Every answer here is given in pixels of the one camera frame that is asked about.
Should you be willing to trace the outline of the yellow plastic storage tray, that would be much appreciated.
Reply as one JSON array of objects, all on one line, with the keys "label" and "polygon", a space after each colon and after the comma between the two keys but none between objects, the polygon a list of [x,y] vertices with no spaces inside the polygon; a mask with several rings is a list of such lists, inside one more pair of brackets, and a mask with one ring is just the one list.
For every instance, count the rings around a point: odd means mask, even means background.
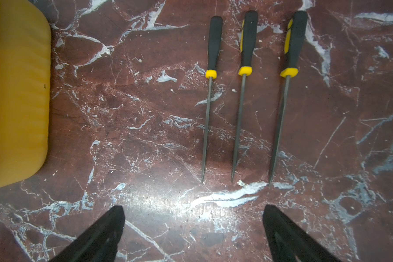
[{"label": "yellow plastic storage tray", "polygon": [[29,1],[0,1],[0,188],[34,175],[48,153],[51,28]]}]

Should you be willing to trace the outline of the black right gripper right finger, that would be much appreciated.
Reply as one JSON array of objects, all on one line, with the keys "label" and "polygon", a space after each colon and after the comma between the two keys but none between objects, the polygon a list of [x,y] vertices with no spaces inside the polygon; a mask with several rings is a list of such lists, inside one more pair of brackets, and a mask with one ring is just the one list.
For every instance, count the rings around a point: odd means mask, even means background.
[{"label": "black right gripper right finger", "polygon": [[338,262],[275,205],[266,205],[263,225],[274,262]]}]

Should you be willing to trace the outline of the black yellow handled file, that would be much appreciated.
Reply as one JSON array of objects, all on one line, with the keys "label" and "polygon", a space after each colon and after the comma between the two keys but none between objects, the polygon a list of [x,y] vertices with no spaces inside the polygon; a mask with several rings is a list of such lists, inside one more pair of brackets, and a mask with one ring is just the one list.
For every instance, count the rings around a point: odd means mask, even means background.
[{"label": "black yellow handled file", "polygon": [[258,25],[258,13],[254,10],[246,12],[241,31],[240,39],[240,52],[241,52],[241,65],[238,74],[242,77],[241,88],[240,88],[240,100],[238,108],[238,117],[236,123],[236,136],[233,150],[233,164],[231,172],[231,181],[234,182],[236,167],[238,164],[238,152],[240,144],[241,134],[241,122],[243,115],[243,103],[245,95],[246,78],[252,74],[252,56],[255,48],[257,38],[257,25]]},{"label": "black yellow handled file", "polygon": [[204,143],[203,143],[203,158],[202,158],[202,179],[205,180],[206,159],[207,159],[207,144],[209,136],[209,120],[210,120],[210,106],[211,93],[214,79],[217,78],[217,62],[221,48],[223,19],[220,16],[214,16],[210,21],[209,41],[208,41],[208,64],[206,71],[206,78],[209,80],[207,105],[205,115],[205,129],[204,129]]},{"label": "black yellow handled file", "polygon": [[269,184],[272,183],[275,174],[290,80],[299,72],[298,60],[305,41],[307,22],[307,12],[299,10],[293,14],[287,26],[287,34],[284,43],[284,67],[280,72],[280,77],[284,79],[284,84],[281,90],[281,99],[277,113],[277,123],[270,162]]}]

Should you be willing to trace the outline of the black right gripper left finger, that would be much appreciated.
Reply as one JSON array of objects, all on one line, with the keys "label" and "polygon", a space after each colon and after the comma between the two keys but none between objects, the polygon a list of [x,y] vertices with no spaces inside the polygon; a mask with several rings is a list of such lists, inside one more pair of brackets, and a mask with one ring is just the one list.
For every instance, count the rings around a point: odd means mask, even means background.
[{"label": "black right gripper left finger", "polygon": [[123,207],[113,206],[52,262],[113,262],[125,223]]}]

